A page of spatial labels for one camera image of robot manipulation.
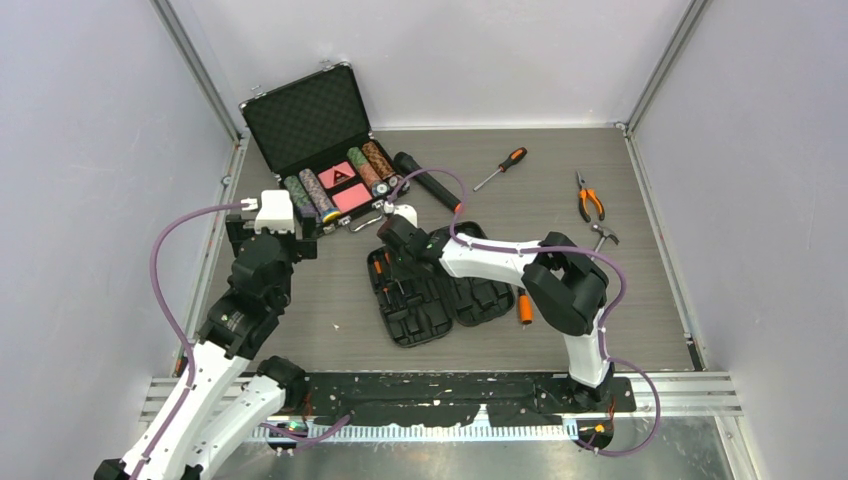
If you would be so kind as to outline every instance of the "orange pliers handles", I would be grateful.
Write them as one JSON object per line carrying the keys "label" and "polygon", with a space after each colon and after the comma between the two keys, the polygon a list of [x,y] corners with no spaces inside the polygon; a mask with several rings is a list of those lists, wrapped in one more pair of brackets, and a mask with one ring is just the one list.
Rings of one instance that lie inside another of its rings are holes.
{"label": "orange pliers handles", "polygon": [[595,195],[595,189],[589,188],[586,184],[586,179],[580,175],[580,172],[577,172],[577,185],[580,187],[580,200],[577,203],[577,208],[580,210],[580,216],[583,217],[587,223],[592,221],[592,217],[589,216],[589,209],[586,208],[586,200],[591,200],[593,204],[595,204],[595,210],[598,211],[598,220],[603,221],[604,217],[606,217],[606,210],[604,210],[604,204],[601,203],[601,200]]}

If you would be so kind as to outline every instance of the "open case lid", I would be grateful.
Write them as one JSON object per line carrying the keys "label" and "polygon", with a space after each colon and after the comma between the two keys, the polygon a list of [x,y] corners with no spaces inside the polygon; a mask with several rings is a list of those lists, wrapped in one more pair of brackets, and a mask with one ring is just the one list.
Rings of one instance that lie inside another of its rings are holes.
{"label": "open case lid", "polygon": [[371,131],[349,64],[340,63],[240,105],[271,171],[296,174],[310,161]]}

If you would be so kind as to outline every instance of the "small orange object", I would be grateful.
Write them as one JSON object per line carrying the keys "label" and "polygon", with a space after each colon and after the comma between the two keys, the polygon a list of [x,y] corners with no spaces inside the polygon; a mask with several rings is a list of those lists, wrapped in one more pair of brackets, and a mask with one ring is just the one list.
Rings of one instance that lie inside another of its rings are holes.
{"label": "small orange object", "polygon": [[530,304],[530,297],[523,288],[518,289],[518,320],[522,325],[533,323],[533,305]]}

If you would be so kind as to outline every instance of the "black foam insert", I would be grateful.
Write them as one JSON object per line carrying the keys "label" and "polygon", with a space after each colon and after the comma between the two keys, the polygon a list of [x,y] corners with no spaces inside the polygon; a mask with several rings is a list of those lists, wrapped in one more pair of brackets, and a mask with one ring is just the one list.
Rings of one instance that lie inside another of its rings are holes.
{"label": "black foam insert", "polygon": [[327,149],[371,130],[353,69],[340,64],[241,105],[271,171],[296,174]]}
{"label": "black foam insert", "polygon": [[[456,229],[486,238],[474,222],[459,223]],[[410,278],[392,268],[383,248],[368,254],[367,261],[380,315],[392,341],[401,347],[441,338],[450,332],[454,321],[464,327],[480,325],[503,316],[515,305],[512,288],[503,282],[441,276]]]}

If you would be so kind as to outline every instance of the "purple cable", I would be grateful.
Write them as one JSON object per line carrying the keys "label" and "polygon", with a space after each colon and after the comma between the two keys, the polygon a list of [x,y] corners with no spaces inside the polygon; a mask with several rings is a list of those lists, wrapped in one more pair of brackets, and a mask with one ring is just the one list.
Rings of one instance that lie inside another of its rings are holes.
{"label": "purple cable", "polygon": [[168,429],[168,426],[171,425],[171,422],[174,421],[174,418],[177,416],[177,413],[182,408],[185,403],[186,398],[188,397],[188,393],[191,391],[191,385],[194,384],[194,377],[196,372],[196,366],[194,364],[194,351],[192,351],[191,344],[188,343],[188,338],[186,334],[183,333],[182,328],[180,328],[179,323],[177,323],[177,319],[174,318],[174,314],[171,313],[171,309],[168,308],[167,302],[165,302],[165,296],[162,295],[162,288],[159,285],[159,268],[157,266],[157,260],[159,259],[159,250],[162,248],[162,243],[165,241],[165,238],[170,234],[175,228],[179,227],[183,223],[191,220],[192,218],[197,218],[201,215],[206,215],[207,213],[219,212],[221,210],[232,210],[234,208],[242,208],[243,203],[228,203],[226,205],[215,205],[214,207],[206,207],[201,208],[200,210],[196,210],[194,212],[183,215],[182,217],[171,222],[170,225],[165,227],[162,230],[162,233],[156,237],[156,241],[153,242],[153,249],[150,252],[150,284],[153,287],[153,295],[156,296],[156,302],[159,303],[159,308],[162,309],[162,313],[165,314],[165,319],[168,320],[168,324],[171,326],[171,329],[177,335],[177,338],[180,340],[180,344],[183,347],[183,350],[186,354],[186,359],[188,360],[188,364],[186,366],[188,370],[188,376],[186,377],[186,385],[183,389],[183,392],[180,394],[180,397],[177,399],[177,403],[174,404],[173,410],[168,414],[165,418],[165,421],[162,422],[162,426],[159,427],[159,430],[153,434],[153,438],[150,439],[150,443],[147,445],[147,448],[142,452],[142,460],[136,464],[133,469],[132,475],[130,475],[130,480],[136,480],[138,476],[141,474],[141,469],[144,468],[145,458],[150,458],[150,454],[153,452],[153,449],[156,448],[156,445],[159,443],[159,440],[162,439],[162,435],[165,434],[165,431]]}
{"label": "purple cable", "polygon": [[[656,412],[656,416],[655,416],[655,420],[654,420],[654,427],[651,429],[651,432],[648,434],[648,437],[645,438],[645,440],[642,443],[640,443],[639,445],[637,445],[636,447],[633,447],[633,448],[628,449],[628,450],[622,450],[622,451],[607,451],[607,450],[598,449],[598,450],[596,450],[596,452],[599,455],[602,455],[602,456],[605,456],[605,457],[623,457],[623,456],[626,456],[626,455],[630,455],[630,454],[639,452],[643,448],[648,446],[648,444],[651,443],[651,441],[653,441],[654,437],[656,437],[657,432],[659,431],[659,426],[660,426],[660,394],[657,391],[657,386],[648,377],[648,374],[645,373],[645,371],[642,370],[641,368],[637,367],[636,365],[634,365],[634,364],[632,364],[632,363],[630,363],[626,360],[622,360],[620,358],[613,358],[613,357],[610,357],[607,354],[606,334],[604,332],[604,330],[605,330],[604,325],[606,324],[607,318],[609,318],[612,311],[615,310],[615,308],[618,306],[619,303],[621,303],[621,300],[624,298],[624,294],[627,291],[627,277],[624,275],[624,271],[621,269],[621,267],[619,267],[618,264],[613,262],[612,259],[607,257],[606,255],[595,252],[594,250],[590,250],[588,248],[567,247],[567,246],[549,246],[549,247],[533,247],[533,248],[528,248],[526,250],[519,251],[515,248],[510,248],[510,247],[495,247],[495,246],[490,246],[490,245],[477,245],[477,244],[474,244],[474,243],[471,243],[471,242],[466,242],[466,241],[460,239],[456,235],[456,222],[457,222],[457,220],[459,220],[459,216],[462,214],[462,212],[465,210],[465,207],[468,205],[468,189],[465,187],[465,183],[462,181],[462,179],[459,178],[459,175],[457,175],[453,170],[449,170],[449,169],[446,169],[446,168],[422,168],[420,170],[416,170],[416,171],[410,173],[409,175],[404,177],[403,180],[398,182],[395,189],[392,190],[392,193],[386,198],[386,201],[393,203],[397,199],[398,191],[400,191],[400,189],[404,185],[404,183],[412,180],[416,176],[418,176],[422,173],[425,173],[425,172],[439,172],[439,173],[444,173],[446,175],[450,175],[451,177],[453,177],[454,180],[456,180],[456,182],[459,184],[459,188],[462,190],[462,202],[460,203],[460,208],[456,212],[454,212],[453,219],[451,219],[451,223],[450,223],[450,227],[449,227],[451,238],[455,242],[459,243],[460,245],[470,247],[470,248],[479,248],[480,250],[485,250],[485,251],[489,251],[489,252],[517,253],[519,255],[525,254],[525,253],[553,253],[553,252],[577,253],[577,254],[580,254],[580,255],[586,255],[588,257],[595,257],[596,260],[600,260],[600,261],[604,262],[605,264],[607,264],[610,268],[612,268],[615,271],[615,273],[616,273],[616,275],[618,275],[619,281],[621,283],[621,288],[618,291],[618,295],[616,295],[615,298],[612,300],[612,302],[610,302],[609,306],[604,310],[603,315],[601,315],[601,318],[598,320],[598,327],[597,327],[598,328],[598,348],[600,350],[600,354],[601,354],[602,359],[608,360],[612,363],[620,363],[620,364],[622,364],[626,367],[629,367],[629,368],[633,369],[633,371],[635,371],[636,373],[641,375],[642,378],[645,379],[645,382],[647,382],[648,386],[651,388],[651,392],[654,394],[654,402],[656,402],[657,412]],[[587,444],[586,442],[583,442],[582,440],[577,440],[577,443],[583,448],[595,450],[594,447]]]}

